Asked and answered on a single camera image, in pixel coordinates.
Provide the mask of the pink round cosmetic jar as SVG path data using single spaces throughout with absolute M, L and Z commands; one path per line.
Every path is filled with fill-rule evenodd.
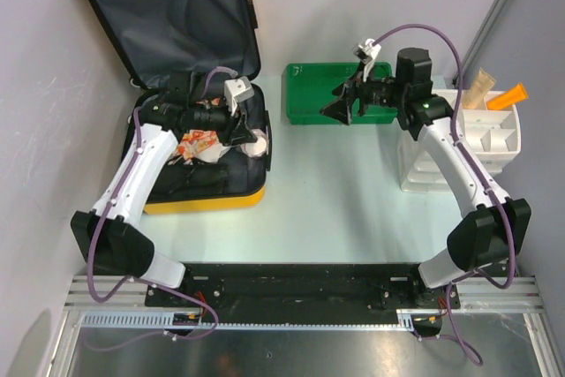
M 245 143 L 241 147 L 241 151 L 251 158 L 262 157 L 269 148 L 268 136 L 261 129 L 252 129 L 253 135 L 256 137 L 254 142 Z

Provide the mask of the green plastic tray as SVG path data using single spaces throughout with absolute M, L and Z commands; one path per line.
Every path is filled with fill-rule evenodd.
M 286 68 L 286 115 L 291 124 L 340 124 L 320 114 L 320 109 L 332 102 L 332 90 L 342 84 L 357 69 L 357 62 L 294 63 Z M 392 75 L 389 63 L 378 62 L 373 68 L 377 79 Z M 372 106 L 359 117 L 354 112 L 352 124 L 391 124 L 396 110 Z

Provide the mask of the floral cloth pouch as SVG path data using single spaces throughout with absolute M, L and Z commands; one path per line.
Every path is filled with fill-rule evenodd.
M 169 157 L 169 162 L 184 164 L 201 161 L 217 163 L 228 151 L 214 131 L 191 130 L 181 139 L 176 150 Z

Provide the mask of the yellow Pikachu hard-shell suitcase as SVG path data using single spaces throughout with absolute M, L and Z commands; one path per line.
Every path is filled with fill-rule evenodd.
M 221 194 L 155 196 L 149 194 L 143 213 L 206 211 L 257 204 L 263 197 L 271 161 L 271 129 L 264 94 L 254 84 L 260 71 L 256 22 L 249 0 L 88 0 L 102 28 L 141 88 L 138 107 L 149 90 L 165 88 L 172 72 L 207 74 L 227 67 L 246 76 L 254 95 L 244 102 L 252 129 L 269 140 L 268 151 L 251 158 L 240 146 L 227 147 L 217 162 L 228 168 Z

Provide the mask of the beige cosmetic tube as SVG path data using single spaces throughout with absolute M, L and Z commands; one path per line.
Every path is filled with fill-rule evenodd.
M 465 94 L 462 102 L 463 107 L 465 109 L 476 109 L 495 84 L 496 79 L 483 68 L 480 68 L 471 87 Z

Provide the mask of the white plastic drawer organizer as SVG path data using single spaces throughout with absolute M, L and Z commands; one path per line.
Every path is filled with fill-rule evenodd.
M 489 110 L 486 104 L 501 95 L 490 91 L 475 109 L 458 113 L 458 123 L 471 150 L 493 176 L 502 173 L 522 150 L 522 132 L 516 107 Z M 431 156 L 408 132 L 398 142 L 400 188 L 405 192 L 450 193 L 446 179 Z

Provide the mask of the orange cosmetic tube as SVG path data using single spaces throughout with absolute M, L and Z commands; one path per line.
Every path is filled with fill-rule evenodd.
M 503 110 L 529 98 L 523 83 L 518 83 L 508 91 L 500 94 L 486 103 L 489 110 Z

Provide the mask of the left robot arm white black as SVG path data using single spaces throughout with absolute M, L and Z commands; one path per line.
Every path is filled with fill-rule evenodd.
M 116 175 L 89 211 L 77 211 L 71 219 L 90 283 L 95 267 L 101 266 L 163 286 L 174 305 L 193 300 L 195 285 L 184 278 L 185 266 L 159 253 L 139 231 L 139 221 L 163 166 L 185 134 L 213 131 L 225 147 L 256 141 L 242 109 L 253 94 L 250 80 L 227 67 L 207 74 L 172 72 L 167 87 L 149 90 L 132 112 L 132 142 Z

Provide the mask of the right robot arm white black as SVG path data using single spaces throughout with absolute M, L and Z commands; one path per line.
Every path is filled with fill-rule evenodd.
M 355 103 L 360 116 L 373 105 L 396 109 L 401 129 L 431 156 L 455 195 L 462 220 L 449 233 L 446 248 L 418 265 L 418 279 L 407 285 L 408 299 L 428 307 L 440 287 L 475 275 L 506 290 L 515 278 L 516 256 L 531 219 L 529 203 L 512 199 L 472 152 L 454 109 L 433 93 L 428 51 L 401 49 L 395 75 L 376 79 L 379 53 L 380 44 L 373 40 L 354 49 L 358 68 L 333 90 L 335 100 L 320 113 L 349 125 Z

